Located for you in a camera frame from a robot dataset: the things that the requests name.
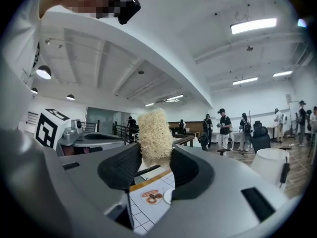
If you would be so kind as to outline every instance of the whiteboard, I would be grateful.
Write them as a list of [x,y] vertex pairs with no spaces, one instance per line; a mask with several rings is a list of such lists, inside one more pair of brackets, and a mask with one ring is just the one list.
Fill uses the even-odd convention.
[[291,121],[295,121],[296,120],[296,115],[295,113],[298,112],[299,109],[299,102],[298,101],[292,101],[289,103],[289,110],[291,113]]

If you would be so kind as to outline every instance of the white shirt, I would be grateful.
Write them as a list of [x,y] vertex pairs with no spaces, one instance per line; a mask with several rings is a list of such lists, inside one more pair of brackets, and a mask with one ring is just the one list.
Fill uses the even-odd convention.
[[317,121],[317,115],[314,115],[314,113],[311,113],[310,122]]
[[278,124],[283,124],[283,115],[280,111],[275,114],[275,118],[277,119]]
[[0,43],[0,126],[16,129],[32,100],[26,81],[31,73],[41,20],[40,0],[25,0]]

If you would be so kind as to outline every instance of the white bucket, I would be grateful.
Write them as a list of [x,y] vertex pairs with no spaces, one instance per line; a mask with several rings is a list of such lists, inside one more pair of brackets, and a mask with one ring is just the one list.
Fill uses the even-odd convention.
[[289,153],[281,149],[261,149],[257,152],[251,168],[256,171],[262,178],[276,186],[282,191],[285,190],[285,183],[280,183],[283,165],[289,162]]

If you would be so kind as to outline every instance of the bundle of noodles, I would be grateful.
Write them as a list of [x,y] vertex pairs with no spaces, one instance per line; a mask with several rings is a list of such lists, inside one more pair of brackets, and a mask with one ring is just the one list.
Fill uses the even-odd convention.
[[172,153],[172,134],[163,109],[154,109],[138,117],[139,142],[144,164],[168,167]]

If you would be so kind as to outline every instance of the cap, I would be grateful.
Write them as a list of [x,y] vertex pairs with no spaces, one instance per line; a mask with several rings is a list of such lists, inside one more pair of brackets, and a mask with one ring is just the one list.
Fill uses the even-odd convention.
[[220,109],[220,110],[218,111],[218,114],[221,114],[222,112],[225,112],[225,110],[224,110],[224,109]]

